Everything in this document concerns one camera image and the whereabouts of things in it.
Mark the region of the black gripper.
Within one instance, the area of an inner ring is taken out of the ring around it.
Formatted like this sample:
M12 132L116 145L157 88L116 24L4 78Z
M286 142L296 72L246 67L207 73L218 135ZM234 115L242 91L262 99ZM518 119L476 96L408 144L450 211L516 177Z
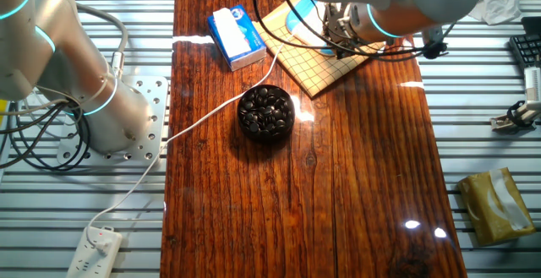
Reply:
M339 7L338 3L325 4L323 36L337 57L350 57L354 50L352 34L348 31L344 13L345 9Z

